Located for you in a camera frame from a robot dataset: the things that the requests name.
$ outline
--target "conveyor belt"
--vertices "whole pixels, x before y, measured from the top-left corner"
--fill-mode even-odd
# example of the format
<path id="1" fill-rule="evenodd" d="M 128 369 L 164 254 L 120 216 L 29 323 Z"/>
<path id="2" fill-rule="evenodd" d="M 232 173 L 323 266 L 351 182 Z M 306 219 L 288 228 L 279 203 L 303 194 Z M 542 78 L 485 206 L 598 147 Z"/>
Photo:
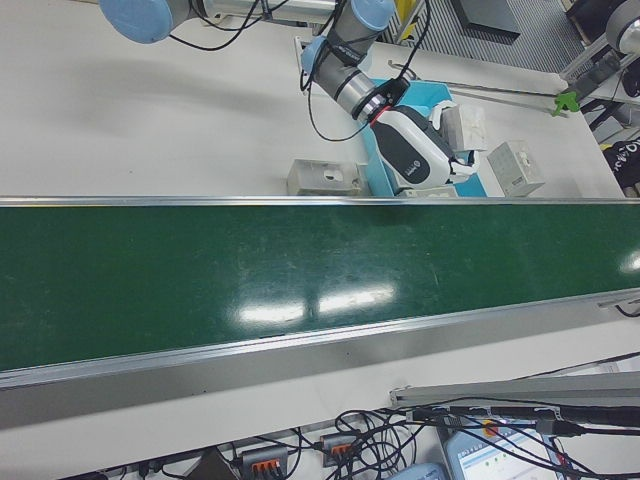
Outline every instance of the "conveyor belt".
<path id="1" fill-rule="evenodd" d="M 0 208 L 0 370 L 640 287 L 634 203 L 222 203 Z"/>

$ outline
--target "gray box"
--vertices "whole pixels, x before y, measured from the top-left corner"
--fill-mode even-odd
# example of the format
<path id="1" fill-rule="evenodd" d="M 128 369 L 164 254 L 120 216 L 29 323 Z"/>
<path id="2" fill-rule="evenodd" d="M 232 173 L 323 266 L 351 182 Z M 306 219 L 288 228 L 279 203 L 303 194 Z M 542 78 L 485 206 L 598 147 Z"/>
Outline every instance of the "gray box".
<path id="1" fill-rule="evenodd" d="M 458 198 L 458 192 L 453 185 L 445 185 L 424 190 L 410 188 L 401 191 L 397 196 L 402 198 Z"/>
<path id="2" fill-rule="evenodd" d="M 358 196 L 362 193 L 355 163 L 293 161 L 287 178 L 289 195 Z"/>
<path id="3" fill-rule="evenodd" d="M 487 149 L 484 109 L 457 105 L 442 112 L 442 136 L 455 152 Z"/>
<path id="4" fill-rule="evenodd" d="M 507 197 L 526 197 L 544 185 L 527 142 L 505 142 L 489 154 L 489 164 Z"/>

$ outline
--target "white table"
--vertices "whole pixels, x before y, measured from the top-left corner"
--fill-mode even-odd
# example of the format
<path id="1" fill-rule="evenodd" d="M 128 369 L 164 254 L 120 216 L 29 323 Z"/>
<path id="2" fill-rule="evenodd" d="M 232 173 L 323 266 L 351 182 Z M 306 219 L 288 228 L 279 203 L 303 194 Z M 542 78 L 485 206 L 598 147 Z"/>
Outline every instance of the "white table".
<path id="1" fill-rule="evenodd" d="M 0 31 L 3 194 L 281 194 L 293 158 L 362 158 L 360 143 L 329 144 L 309 127 L 293 53 L 300 30 L 258 25 L 230 49 L 203 54 L 172 42 L 134 45 L 92 5 L 5 0 Z M 179 33 L 203 44 L 222 38 L 197 22 Z M 376 46 L 371 72 L 392 74 L 387 58 L 402 61 L 407 53 Z M 429 53 L 413 67 L 425 78 L 561 88 L 550 74 Z M 540 110 L 550 110 L 550 102 L 537 98 L 503 96 L 534 109 L 456 98 L 485 107 L 491 147 L 505 139 L 529 142 L 548 180 L 538 194 L 621 196 L 580 115 L 551 118 Z M 352 128 L 331 102 L 315 105 L 328 134 Z M 484 167 L 481 175 L 489 193 L 498 194 L 491 172 Z M 373 342 L 243 357 L 224 371 L 148 372 L 132 380 L 148 397 L 116 410 L 110 402 L 130 393 L 116 378 L 74 390 L 53 385 L 38 395 L 0 393 L 0 408 L 42 405 L 60 414 L 57 421 L 0 430 L 0 477 L 72 475 L 314 423 L 349 408 L 385 405 L 389 390 L 408 384 L 509 379 L 620 355 L 637 349 L 639 335 L 637 322 L 576 301 Z M 591 346 L 567 348 L 576 338 Z M 276 373 L 252 376 L 256 365 Z M 217 388 L 204 393 L 203 383 Z M 177 385 L 193 395 L 157 401 Z M 79 399 L 105 409 L 77 415 Z M 619 452 L 599 460 L 615 470 L 629 457 Z"/>

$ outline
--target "electrical connector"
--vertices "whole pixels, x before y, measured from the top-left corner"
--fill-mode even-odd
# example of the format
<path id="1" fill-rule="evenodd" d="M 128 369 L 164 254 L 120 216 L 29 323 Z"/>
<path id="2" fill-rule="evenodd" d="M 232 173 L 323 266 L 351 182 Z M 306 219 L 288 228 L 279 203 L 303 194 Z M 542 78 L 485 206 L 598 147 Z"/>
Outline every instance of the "electrical connector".
<path id="1" fill-rule="evenodd" d="M 243 480 L 256 480 L 287 475 L 287 459 L 289 452 L 286 447 L 264 447 L 247 450 L 240 454 L 240 474 Z"/>
<path id="2" fill-rule="evenodd" d="M 351 445 L 357 438 L 356 434 L 349 433 L 331 433 L 320 437 L 320 445 L 324 452 L 322 466 L 326 468 L 337 465 L 336 460 L 351 450 Z"/>
<path id="3" fill-rule="evenodd" d="M 587 429 L 564 420 L 538 420 L 536 432 L 550 437 L 577 437 L 587 433 Z"/>

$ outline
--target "metal frame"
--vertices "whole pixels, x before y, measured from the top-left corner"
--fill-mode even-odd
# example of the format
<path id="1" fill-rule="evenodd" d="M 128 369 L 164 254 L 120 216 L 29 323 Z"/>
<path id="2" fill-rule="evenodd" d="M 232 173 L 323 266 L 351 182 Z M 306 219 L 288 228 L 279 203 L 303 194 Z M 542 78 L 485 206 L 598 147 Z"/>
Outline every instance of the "metal frame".
<path id="1" fill-rule="evenodd" d="M 414 407 L 440 402 L 456 406 L 518 406 L 518 400 L 579 406 L 631 407 L 640 406 L 640 372 L 408 387 L 394 390 L 390 395 L 394 407 Z M 515 402 L 494 401 L 487 397 Z"/>
<path id="2" fill-rule="evenodd" d="M 304 205 L 640 205 L 634 198 L 369 198 L 369 197 L 213 197 L 213 196 L 0 196 L 0 207 L 173 207 Z"/>

